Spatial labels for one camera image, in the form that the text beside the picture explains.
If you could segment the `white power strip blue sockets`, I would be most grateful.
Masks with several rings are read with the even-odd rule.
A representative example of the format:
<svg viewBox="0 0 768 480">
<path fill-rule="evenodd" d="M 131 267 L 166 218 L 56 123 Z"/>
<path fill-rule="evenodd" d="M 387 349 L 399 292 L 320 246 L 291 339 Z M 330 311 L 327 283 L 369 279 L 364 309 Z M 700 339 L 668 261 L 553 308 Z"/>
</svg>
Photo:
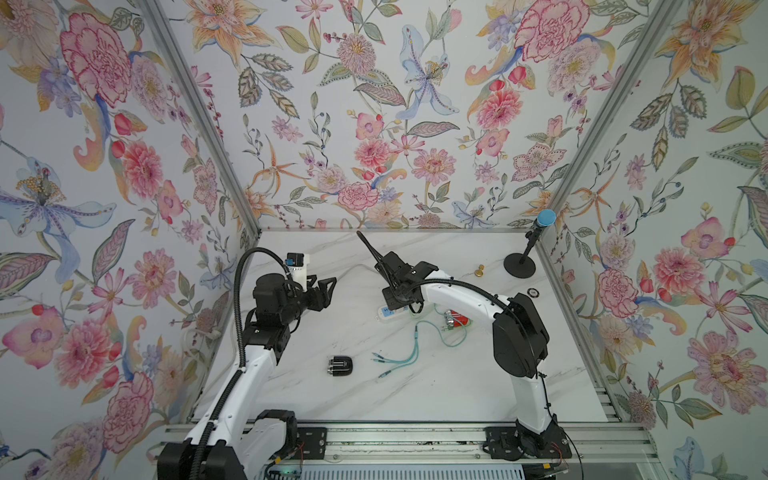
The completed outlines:
<svg viewBox="0 0 768 480">
<path fill-rule="evenodd" d="M 411 316 L 412 312 L 408 306 L 394 310 L 387 306 L 382 306 L 377 310 L 377 318 L 381 323 L 391 323 L 410 318 Z"/>
</svg>

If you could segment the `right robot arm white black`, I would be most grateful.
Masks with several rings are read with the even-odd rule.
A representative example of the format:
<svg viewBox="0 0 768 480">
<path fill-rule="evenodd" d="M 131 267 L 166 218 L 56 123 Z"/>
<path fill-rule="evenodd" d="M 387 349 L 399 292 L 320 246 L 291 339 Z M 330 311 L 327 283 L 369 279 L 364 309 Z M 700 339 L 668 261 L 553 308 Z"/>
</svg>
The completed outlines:
<svg viewBox="0 0 768 480">
<path fill-rule="evenodd" d="M 491 325 L 494 360 L 513 384 L 516 425 L 523 434 L 542 440 L 555 423 L 539 373 L 539 364 L 548 355 L 550 336 L 531 298 L 522 293 L 514 297 L 491 294 L 431 263 L 422 261 L 412 266 L 394 252 L 383 255 L 362 232 L 357 237 L 387 283 L 382 294 L 389 311 L 408 309 L 419 315 L 431 304 L 446 313 Z"/>
</svg>

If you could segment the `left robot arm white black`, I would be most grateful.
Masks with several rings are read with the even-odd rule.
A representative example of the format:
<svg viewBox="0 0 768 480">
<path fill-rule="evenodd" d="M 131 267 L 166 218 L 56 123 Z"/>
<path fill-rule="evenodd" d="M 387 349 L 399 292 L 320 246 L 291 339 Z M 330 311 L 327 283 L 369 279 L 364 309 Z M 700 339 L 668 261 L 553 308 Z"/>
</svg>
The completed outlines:
<svg viewBox="0 0 768 480">
<path fill-rule="evenodd" d="M 226 384 L 181 442 L 168 443 L 157 459 L 160 479 L 266 479 L 271 468 L 299 452 L 298 423 L 290 410 L 265 410 L 252 417 L 252 403 L 286 350 L 305 311 L 319 312 L 332 300 L 337 280 L 309 274 L 309 258 L 280 257 L 263 248 L 248 249 L 237 264 L 234 284 L 242 285 L 254 254 L 275 260 L 280 272 L 259 277 L 255 306 L 244 312 L 234 303 L 237 354 Z"/>
</svg>

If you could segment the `blue microphone on black stand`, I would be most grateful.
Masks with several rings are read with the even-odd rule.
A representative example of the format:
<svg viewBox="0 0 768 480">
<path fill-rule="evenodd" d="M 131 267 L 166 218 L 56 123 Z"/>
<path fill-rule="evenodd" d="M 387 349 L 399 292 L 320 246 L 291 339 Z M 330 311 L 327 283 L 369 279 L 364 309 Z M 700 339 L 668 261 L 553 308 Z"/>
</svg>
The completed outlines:
<svg viewBox="0 0 768 480">
<path fill-rule="evenodd" d="M 525 233 L 525 238 L 527 239 L 526 248 L 522 253 L 511 253 L 504 259 L 503 266 L 509 275 L 515 278 L 527 279 L 535 274 L 536 263 L 530 254 L 544 231 L 555 224 L 556 218 L 556 213 L 551 209 L 542 210 L 537 215 L 531 227 Z"/>
</svg>

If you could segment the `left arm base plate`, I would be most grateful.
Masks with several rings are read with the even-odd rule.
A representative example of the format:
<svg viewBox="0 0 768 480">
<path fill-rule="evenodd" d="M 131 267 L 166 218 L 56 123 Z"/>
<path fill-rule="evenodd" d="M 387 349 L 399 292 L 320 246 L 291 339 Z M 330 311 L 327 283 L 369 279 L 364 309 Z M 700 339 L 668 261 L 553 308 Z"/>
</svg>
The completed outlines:
<svg viewBox="0 0 768 480">
<path fill-rule="evenodd" d="M 269 461 L 277 464 L 287 460 L 324 460 L 328 443 L 328 429 L 299 427 L 290 434 L 285 446 L 272 453 Z"/>
</svg>

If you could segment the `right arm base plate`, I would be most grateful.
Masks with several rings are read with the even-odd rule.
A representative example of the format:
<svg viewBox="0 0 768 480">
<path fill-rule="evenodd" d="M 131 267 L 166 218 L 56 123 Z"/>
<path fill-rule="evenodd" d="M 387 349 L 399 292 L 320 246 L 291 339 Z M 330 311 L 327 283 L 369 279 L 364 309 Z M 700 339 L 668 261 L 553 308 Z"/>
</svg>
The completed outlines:
<svg viewBox="0 0 768 480">
<path fill-rule="evenodd" d="M 551 423 L 543 432 L 513 426 L 486 427 L 482 450 L 492 459 L 517 461 L 520 459 L 565 460 L 573 457 L 565 431 Z"/>
</svg>

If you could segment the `aluminium rail front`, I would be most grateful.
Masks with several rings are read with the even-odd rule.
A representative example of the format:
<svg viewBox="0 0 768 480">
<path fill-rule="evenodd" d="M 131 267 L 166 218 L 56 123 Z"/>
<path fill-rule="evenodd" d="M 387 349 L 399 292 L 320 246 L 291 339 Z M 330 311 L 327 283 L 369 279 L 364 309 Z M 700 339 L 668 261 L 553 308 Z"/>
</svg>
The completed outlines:
<svg viewBox="0 0 768 480">
<path fill-rule="evenodd" d="M 568 437 L 558 448 L 548 447 L 547 456 L 539 459 L 523 456 L 520 463 L 558 463 L 569 466 L 588 463 L 657 463 L 659 456 L 650 435 L 632 423 L 568 423 L 561 427 Z M 302 422 L 300 432 L 324 432 L 323 456 L 312 452 L 311 463 L 352 465 L 363 463 L 501 463 L 483 445 L 488 442 L 486 430 L 513 429 L 511 423 L 426 422 L 426 423 L 359 423 Z"/>
</svg>

